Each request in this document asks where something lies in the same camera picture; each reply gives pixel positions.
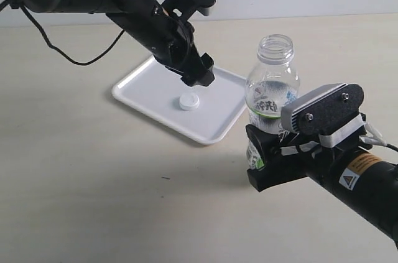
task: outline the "white table surface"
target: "white table surface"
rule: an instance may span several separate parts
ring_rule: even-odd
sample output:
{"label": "white table surface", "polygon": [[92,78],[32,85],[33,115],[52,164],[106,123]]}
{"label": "white table surface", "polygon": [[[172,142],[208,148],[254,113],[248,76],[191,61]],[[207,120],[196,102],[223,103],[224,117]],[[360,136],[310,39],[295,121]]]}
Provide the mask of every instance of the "white table surface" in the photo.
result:
{"label": "white table surface", "polygon": [[[244,76],[262,36],[291,36],[301,92],[360,84],[362,110],[398,144],[398,14],[195,27],[200,51]],[[47,30],[82,61],[119,32]],[[246,175],[247,113],[222,142],[201,147],[115,102],[112,86],[149,55],[128,35],[86,68],[48,49],[33,27],[0,29],[0,55],[0,262],[397,260],[392,241],[311,180],[255,191]]]}

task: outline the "white tray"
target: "white tray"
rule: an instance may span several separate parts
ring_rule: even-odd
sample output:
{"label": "white tray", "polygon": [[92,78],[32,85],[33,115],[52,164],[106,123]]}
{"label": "white tray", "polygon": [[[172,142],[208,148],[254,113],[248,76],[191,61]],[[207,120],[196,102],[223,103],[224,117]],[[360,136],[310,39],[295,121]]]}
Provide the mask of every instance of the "white tray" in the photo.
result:
{"label": "white tray", "polygon": [[[153,57],[145,61],[113,88],[113,96],[169,128],[210,145],[221,141],[246,108],[246,80],[214,67],[216,80],[207,88],[190,88]],[[179,98],[194,92],[200,106],[194,111],[180,108]]]}

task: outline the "bottle cap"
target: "bottle cap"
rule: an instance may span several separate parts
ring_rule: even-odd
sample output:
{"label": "bottle cap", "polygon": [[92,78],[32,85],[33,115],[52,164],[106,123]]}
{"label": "bottle cap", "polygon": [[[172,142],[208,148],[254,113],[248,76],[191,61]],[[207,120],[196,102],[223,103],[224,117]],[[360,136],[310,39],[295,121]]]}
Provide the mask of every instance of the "bottle cap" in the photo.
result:
{"label": "bottle cap", "polygon": [[180,107],[184,111],[194,111],[199,108],[199,96],[195,93],[185,93],[180,97]]}

